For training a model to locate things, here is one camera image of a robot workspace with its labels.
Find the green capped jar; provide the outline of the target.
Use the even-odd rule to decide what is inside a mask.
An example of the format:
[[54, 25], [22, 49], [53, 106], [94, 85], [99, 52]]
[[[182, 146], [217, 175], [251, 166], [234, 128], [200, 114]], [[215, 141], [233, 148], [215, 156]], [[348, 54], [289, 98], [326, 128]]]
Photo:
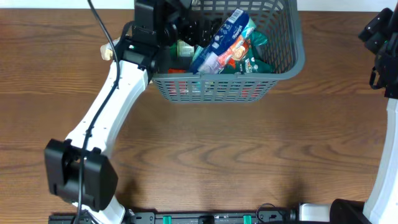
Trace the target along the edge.
[[172, 58], [193, 57], [194, 53], [195, 47], [182, 40], [176, 41], [176, 43], [170, 47], [170, 56]]

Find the mint green packet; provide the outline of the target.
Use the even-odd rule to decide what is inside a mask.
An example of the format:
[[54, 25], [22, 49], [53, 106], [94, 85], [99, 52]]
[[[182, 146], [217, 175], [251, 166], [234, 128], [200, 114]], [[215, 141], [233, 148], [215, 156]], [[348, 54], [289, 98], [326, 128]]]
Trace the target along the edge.
[[193, 58], [192, 58], [192, 63], [200, 56], [200, 54], [201, 54], [201, 52], [203, 51], [203, 47], [201, 47], [201, 46], [197, 46], [197, 48], [196, 48], [196, 50], [195, 50], [195, 52], [194, 52], [194, 54], [193, 54]]

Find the Kleenex tissue multipack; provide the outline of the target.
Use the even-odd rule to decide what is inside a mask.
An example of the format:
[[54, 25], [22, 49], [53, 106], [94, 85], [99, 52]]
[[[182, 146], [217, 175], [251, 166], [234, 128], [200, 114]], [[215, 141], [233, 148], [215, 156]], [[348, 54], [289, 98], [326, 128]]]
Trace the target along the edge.
[[255, 29], [256, 25], [249, 14], [236, 9], [225, 20], [209, 45], [193, 59], [188, 71], [194, 74], [220, 73]]

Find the beige paper pouch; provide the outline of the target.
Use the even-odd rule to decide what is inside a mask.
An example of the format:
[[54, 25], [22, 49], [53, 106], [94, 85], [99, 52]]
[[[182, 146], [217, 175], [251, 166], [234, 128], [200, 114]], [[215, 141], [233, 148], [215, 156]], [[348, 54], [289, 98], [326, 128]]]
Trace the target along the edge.
[[101, 57], [105, 61], [113, 59], [113, 49], [110, 43], [104, 44], [100, 47]]

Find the green Nescafe coffee bag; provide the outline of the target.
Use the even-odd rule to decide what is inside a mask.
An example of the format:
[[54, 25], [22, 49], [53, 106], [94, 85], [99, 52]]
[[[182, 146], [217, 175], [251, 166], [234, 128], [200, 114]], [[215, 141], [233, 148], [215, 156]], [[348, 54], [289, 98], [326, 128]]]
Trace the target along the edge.
[[268, 38], [256, 30], [245, 41], [239, 38], [222, 58], [228, 61], [219, 73], [273, 73], [274, 67], [265, 63], [259, 54], [259, 49], [267, 43]]

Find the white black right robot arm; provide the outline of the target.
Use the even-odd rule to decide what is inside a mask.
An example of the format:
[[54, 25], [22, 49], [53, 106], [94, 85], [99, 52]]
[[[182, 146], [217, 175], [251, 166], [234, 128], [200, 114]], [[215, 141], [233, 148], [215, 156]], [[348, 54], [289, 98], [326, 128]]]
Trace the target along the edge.
[[331, 204], [302, 203], [286, 223], [397, 223], [397, 9], [384, 8], [358, 35], [375, 55], [369, 86], [383, 89], [387, 129], [376, 181], [365, 202], [338, 198]]

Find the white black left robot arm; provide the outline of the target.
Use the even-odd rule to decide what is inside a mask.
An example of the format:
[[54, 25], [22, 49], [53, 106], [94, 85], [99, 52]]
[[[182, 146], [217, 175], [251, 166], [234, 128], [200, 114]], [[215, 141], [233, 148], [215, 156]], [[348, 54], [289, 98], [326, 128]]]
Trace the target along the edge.
[[111, 151], [126, 116], [178, 40], [206, 46], [221, 19], [193, 15], [191, 1], [136, 1], [112, 50], [108, 77], [84, 118], [68, 136], [44, 150], [50, 193], [76, 206], [68, 223], [125, 223], [130, 214], [115, 196], [118, 176]]

